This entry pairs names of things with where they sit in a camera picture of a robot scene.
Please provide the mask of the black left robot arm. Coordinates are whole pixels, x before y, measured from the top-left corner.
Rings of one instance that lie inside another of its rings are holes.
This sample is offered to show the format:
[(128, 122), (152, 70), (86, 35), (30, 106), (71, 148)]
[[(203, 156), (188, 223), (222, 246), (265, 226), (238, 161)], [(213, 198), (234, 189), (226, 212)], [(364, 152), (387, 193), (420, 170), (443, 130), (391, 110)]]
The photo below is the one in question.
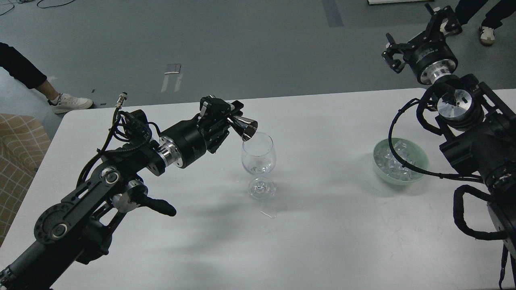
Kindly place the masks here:
[(73, 262), (88, 264), (108, 255), (112, 235), (129, 211), (147, 207), (166, 216), (176, 209), (148, 196), (138, 175), (155, 176), (174, 165), (186, 168), (206, 152), (215, 153), (232, 127), (250, 140), (258, 123), (243, 116), (243, 103), (212, 95), (200, 100), (199, 113), (160, 130), (153, 139), (142, 110), (123, 111), (127, 93), (119, 95), (103, 147), (83, 167), (74, 191), (50, 206), (34, 226), (35, 242), (1, 271), (2, 290), (49, 290)]

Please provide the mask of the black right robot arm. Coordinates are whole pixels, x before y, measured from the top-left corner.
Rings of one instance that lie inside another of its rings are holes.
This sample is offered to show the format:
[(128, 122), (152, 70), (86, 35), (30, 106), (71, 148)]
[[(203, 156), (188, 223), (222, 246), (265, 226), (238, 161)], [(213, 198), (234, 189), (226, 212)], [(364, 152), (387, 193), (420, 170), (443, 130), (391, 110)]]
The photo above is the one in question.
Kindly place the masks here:
[[(445, 39), (461, 33), (462, 27), (450, 6), (432, 8), (428, 3), (424, 6), (431, 15), (424, 31), (405, 44), (395, 42), (389, 33), (386, 35), (388, 44), (382, 58), (390, 69), (400, 73), (407, 65), (417, 81), (428, 86), (420, 99), (412, 99), (398, 110), (389, 127), (389, 149), (404, 167), (415, 172), (485, 184), (486, 193), (470, 185), (462, 185), (454, 191), (453, 217), (457, 228), (466, 235), (504, 243), (498, 281), (501, 284), (507, 262), (511, 262), (511, 269), (515, 270), (515, 113), (475, 75), (458, 77), (454, 74), (458, 60)], [(412, 106), (417, 106), (416, 117), (424, 129), (445, 137), (440, 151), (456, 173), (430, 172), (396, 153), (392, 141), (394, 125)], [(463, 206), (466, 193), (487, 203), (494, 232), (477, 231), (467, 225)]]

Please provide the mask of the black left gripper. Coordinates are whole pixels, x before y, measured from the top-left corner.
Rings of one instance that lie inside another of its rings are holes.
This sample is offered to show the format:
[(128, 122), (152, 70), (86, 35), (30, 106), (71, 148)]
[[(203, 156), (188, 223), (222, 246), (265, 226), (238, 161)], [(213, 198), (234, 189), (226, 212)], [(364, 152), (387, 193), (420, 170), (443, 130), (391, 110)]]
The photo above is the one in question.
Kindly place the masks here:
[(230, 134), (228, 118), (242, 116), (236, 102), (212, 95), (201, 98), (199, 118), (180, 121), (158, 133), (165, 165), (186, 168), (206, 152), (216, 153)]

